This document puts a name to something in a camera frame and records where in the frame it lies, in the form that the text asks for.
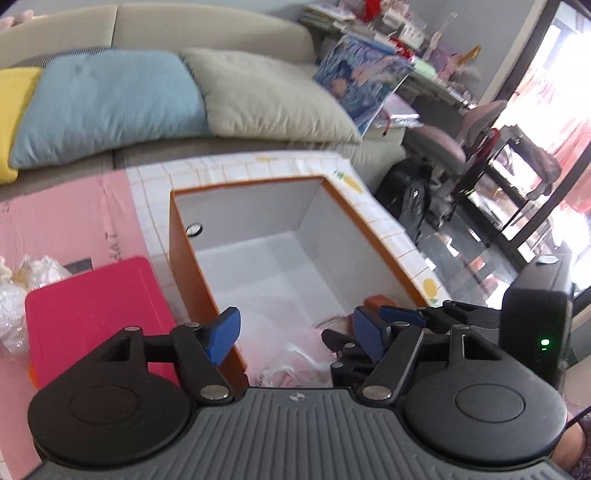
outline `magazine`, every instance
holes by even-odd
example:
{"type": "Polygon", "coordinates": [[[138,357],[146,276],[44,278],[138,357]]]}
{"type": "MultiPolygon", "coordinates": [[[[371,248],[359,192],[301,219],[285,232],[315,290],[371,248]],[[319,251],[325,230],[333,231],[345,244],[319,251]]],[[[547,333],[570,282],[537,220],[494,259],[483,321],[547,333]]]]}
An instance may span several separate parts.
{"type": "Polygon", "coordinates": [[[365,135],[388,95],[413,68],[397,54],[396,46],[348,34],[323,60],[314,80],[339,101],[365,135]]]}

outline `lemon sticker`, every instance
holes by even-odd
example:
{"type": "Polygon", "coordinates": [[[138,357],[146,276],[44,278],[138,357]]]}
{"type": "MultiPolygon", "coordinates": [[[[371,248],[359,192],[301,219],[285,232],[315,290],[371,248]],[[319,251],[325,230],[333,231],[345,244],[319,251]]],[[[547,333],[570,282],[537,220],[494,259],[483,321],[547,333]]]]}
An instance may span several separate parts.
{"type": "Polygon", "coordinates": [[[425,291],[427,297],[436,297],[437,284],[435,283],[435,280],[433,280],[432,278],[425,278],[425,280],[423,280],[423,290],[425,291]]]}
{"type": "Polygon", "coordinates": [[[277,160],[277,157],[272,157],[270,155],[257,155],[256,159],[258,161],[272,161],[272,160],[277,160]]]}
{"type": "Polygon", "coordinates": [[[349,187],[351,187],[356,192],[363,193],[363,189],[359,185],[357,185],[357,182],[355,182],[354,179],[350,175],[347,175],[344,171],[335,170],[333,175],[337,177],[339,180],[344,181],[349,187]]]}

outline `orange object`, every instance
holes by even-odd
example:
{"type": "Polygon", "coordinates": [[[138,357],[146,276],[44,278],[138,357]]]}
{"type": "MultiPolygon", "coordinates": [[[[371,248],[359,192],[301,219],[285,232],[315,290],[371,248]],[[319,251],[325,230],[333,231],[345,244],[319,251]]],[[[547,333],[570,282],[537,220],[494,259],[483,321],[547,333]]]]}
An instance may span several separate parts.
{"type": "Polygon", "coordinates": [[[384,295],[374,295],[373,297],[367,297],[363,301],[363,306],[369,308],[375,314],[378,314],[380,308],[384,305],[387,305],[389,307],[400,307],[398,303],[384,295]]]}

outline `gray ribbed surface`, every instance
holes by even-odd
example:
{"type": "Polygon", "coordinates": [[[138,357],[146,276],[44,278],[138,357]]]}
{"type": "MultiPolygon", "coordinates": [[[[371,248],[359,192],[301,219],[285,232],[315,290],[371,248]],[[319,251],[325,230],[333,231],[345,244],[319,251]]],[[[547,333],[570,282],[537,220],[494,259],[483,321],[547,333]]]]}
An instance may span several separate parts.
{"type": "Polygon", "coordinates": [[[87,473],[46,463],[30,476],[31,480],[566,478],[544,463],[503,474],[451,466],[415,445],[393,412],[359,405],[345,390],[258,388],[249,389],[239,403],[205,408],[178,443],[139,465],[87,473]]]}

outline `wall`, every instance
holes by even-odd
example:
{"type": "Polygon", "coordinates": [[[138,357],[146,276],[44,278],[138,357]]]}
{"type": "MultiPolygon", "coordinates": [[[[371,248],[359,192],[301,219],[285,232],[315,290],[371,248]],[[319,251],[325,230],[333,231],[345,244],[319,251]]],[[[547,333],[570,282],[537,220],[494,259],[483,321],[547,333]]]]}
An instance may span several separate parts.
{"type": "MultiPolygon", "coordinates": [[[[6,14],[15,15],[29,8],[39,15],[54,14],[73,8],[92,7],[104,4],[140,3],[147,1],[150,0],[19,0],[8,9],[6,14]]],[[[174,0],[168,3],[215,4],[225,7],[242,8],[260,13],[269,13],[276,17],[296,20],[300,15],[302,5],[310,2],[306,0],[174,0]]]]}
{"type": "Polygon", "coordinates": [[[441,45],[468,53],[480,45],[474,65],[482,81],[467,81],[474,94],[492,100],[509,75],[535,27],[546,0],[410,0],[411,9],[429,23],[432,33],[452,12],[441,45]]]}
{"type": "Polygon", "coordinates": [[[437,22],[446,2],[447,0],[410,0],[409,3],[413,13],[427,22],[427,32],[432,34],[439,26],[437,22]]]}
{"type": "Polygon", "coordinates": [[[466,82],[478,98],[493,81],[533,5],[534,0],[447,0],[437,24],[443,23],[452,12],[458,16],[440,44],[461,53],[482,46],[473,63],[481,71],[482,81],[466,82]]]}

